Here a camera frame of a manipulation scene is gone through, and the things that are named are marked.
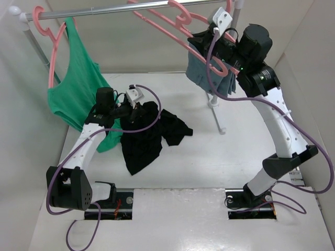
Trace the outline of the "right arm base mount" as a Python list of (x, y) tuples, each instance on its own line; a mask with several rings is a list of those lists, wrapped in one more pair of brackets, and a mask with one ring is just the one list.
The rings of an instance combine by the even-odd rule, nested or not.
[(248, 199), (243, 189), (226, 189), (224, 204), (228, 209), (230, 220), (276, 220), (276, 212), (270, 191)]

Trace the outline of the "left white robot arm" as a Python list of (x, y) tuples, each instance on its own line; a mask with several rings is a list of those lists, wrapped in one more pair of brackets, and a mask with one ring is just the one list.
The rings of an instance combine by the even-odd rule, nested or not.
[(102, 141), (111, 134), (115, 120), (134, 120), (142, 113), (140, 100), (144, 95), (139, 87), (130, 86), (124, 100), (116, 104), (111, 87), (99, 88), (96, 103), (92, 106), (75, 145), (59, 166), (47, 170), (47, 202), (49, 206), (68, 210), (89, 208), (99, 201), (105, 207), (116, 203), (116, 187), (113, 183), (91, 183), (86, 176), (91, 159)]

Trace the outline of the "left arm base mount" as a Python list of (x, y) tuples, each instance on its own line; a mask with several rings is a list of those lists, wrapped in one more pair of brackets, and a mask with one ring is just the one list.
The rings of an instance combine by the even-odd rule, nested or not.
[(131, 220), (134, 189), (116, 188), (114, 183), (96, 181), (91, 184), (92, 201), (101, 208), (101, 220)]

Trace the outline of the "black t shirt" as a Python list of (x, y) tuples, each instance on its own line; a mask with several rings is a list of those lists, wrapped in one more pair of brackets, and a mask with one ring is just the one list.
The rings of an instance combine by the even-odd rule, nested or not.
[[(141, 105), (144, 112), (134, 122), (128, 118), (121, 118), (120, 125), (123, 130), (139, 130), (150, 125), (158, 115), (158, 105), (145, 102)], [(138, 133), (124, 133), (121, 136), (121, 149), (128, 172), (133, 176), (151, 164), (160, 156), (162, 139), (168, 146), (177, 146), (185, 136), (192, 136), (193, 129), (184, 121), (169, 111), (162, 109), (160, 118), (149, 129)]]

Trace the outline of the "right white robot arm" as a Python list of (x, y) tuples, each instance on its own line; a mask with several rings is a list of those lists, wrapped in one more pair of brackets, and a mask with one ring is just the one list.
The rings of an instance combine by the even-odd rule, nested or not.
[(254, 206), (280, 178), (316, 156), (318, 149), (309, 145), (291, 124), (278, 77), (264, 62), (273, 45), (268, 30), (250, 24), (236, 42), (220, 37), (211, 46), (213, 39), (214, 25), (210, 25), (206, 31), (194, 33), (188, 41), (202, 56), (215, 56), (239, 72), (237, 81), (246, 100), (260, 113), (275, 145), (275, 154), (263, 160), (262, 169), (243, 187), (243, 202)]

